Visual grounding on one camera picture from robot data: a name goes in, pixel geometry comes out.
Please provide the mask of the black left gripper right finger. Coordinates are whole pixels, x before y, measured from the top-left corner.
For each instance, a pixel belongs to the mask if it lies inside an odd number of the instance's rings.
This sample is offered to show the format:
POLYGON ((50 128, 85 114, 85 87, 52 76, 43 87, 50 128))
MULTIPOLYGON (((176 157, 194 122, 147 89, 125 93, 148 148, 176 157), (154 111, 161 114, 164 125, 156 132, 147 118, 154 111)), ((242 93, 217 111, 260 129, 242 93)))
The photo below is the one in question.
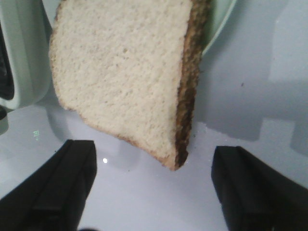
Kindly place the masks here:
POLYGON ((244 148, 218 146, 211 178, 230 231, 306 231, 308 190, 244 148))

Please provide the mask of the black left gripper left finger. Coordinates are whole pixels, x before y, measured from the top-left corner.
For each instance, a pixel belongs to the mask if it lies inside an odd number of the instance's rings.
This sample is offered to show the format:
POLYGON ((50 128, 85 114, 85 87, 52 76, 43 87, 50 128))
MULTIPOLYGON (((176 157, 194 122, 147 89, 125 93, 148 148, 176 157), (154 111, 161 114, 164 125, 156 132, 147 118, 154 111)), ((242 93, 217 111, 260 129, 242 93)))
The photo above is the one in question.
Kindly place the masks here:
POLYGON ((67 140, 0 201, 2 231, 76 231, 97 173, 94 141, 67 140))

